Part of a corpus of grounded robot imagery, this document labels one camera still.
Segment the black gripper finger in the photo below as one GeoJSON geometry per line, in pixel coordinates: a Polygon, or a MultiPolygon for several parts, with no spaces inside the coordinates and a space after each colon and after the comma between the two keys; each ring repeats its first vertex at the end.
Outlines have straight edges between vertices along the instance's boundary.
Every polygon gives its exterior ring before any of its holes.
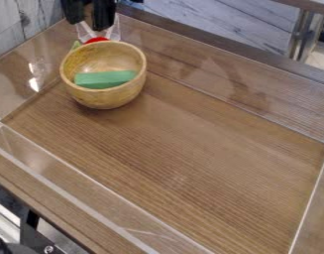
{"type": "Polygon", "coordinates": [[[92,29],[102,31],[114,25],[116,0],[92,0],[92,29]]]}
{"type": "Polygon", "coordinates": [[[83,0],[62,0],[62,6],[67,20],[72,25],[84,20],[83,0]]]}

